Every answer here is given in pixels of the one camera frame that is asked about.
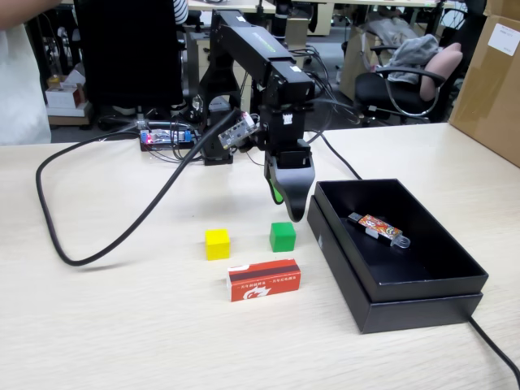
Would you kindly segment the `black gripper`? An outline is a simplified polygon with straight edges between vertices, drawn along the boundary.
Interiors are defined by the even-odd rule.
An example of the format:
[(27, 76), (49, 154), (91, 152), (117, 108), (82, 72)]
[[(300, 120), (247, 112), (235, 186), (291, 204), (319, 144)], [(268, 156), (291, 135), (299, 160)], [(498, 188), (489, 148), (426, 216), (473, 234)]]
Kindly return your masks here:
[(264, 176), (274, 203), (284, 203), (293, 222), (303, 218), (310, 187), (315, 179), (310, 146), (303, 140), (305, 121), (304, 108), (261, 106), (261, 125), (265, 132), (262, 145), (265, 151)]

